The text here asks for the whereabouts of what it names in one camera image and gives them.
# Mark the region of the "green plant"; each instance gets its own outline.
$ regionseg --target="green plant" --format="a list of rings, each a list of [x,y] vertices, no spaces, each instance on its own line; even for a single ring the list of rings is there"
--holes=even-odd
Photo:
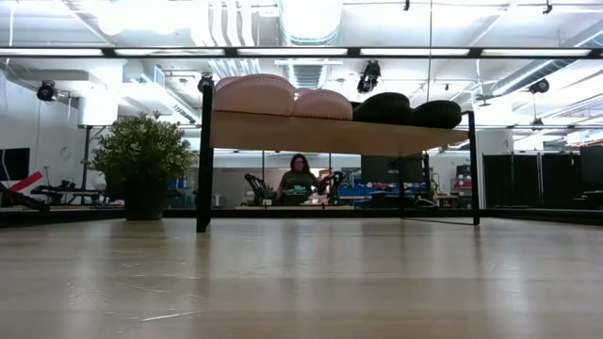
[[[190,144],[182,140],[185,132],[179,123],[158,120],[140,113],[113,122],[110,134],[97,138],[92,150],[92,170],[121,180],[165,181],[181,177],[195,162]]]

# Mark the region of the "round cushion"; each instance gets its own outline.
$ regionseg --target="round cushion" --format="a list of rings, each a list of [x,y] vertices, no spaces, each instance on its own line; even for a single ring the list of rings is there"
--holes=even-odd
[[[219,81],[214,111],[291,115],[295,88],[282,76],[250,74]]]
[[[386,92],[366,99],[353,111],[353,120],[389,124],[406,124],[412,109],[404,94]]]
[[[409,123],[413,126],[452,129],[461,123],[461,107],[452,101],[436,100],[415,108]]]
[[[293,116],[350,121],[351,104],[333,90],[304,90],[293,105]]]

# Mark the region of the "pink cushion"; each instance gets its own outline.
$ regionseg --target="pink cushion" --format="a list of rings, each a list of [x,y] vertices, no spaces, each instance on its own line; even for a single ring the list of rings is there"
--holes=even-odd
[[[282,76],[251,74],[219,81],[214,111],[291,115],[295,88]]]
[[[302,91],[293,105],[294,117],[351,121],[351,103],[328,89]]]

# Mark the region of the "woman's hair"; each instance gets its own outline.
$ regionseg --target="woman's hair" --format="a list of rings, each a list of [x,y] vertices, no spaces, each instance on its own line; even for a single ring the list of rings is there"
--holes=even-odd
[[[301,153],[297,153],[291,158],[291,170],[295,171],[295,160],[297,160],[298,158],[303,160],[303,169],[301,171],[304,173],[309,173],[310,165],[308,165],[308,159],[306,159],[305,156],[303,156],[303,154]]]

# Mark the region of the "black cushion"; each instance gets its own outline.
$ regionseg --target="black cushion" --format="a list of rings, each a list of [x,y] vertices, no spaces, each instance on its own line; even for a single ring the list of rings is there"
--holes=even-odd
[[[452,129],[461,123],[461,107],[452,101],[436,100],[415,108],[409,117],[409,124],[419,127]]]
[[[406,124],[412,109],[404,94],[380,93],[354,108],[353,120],[389,124]]]

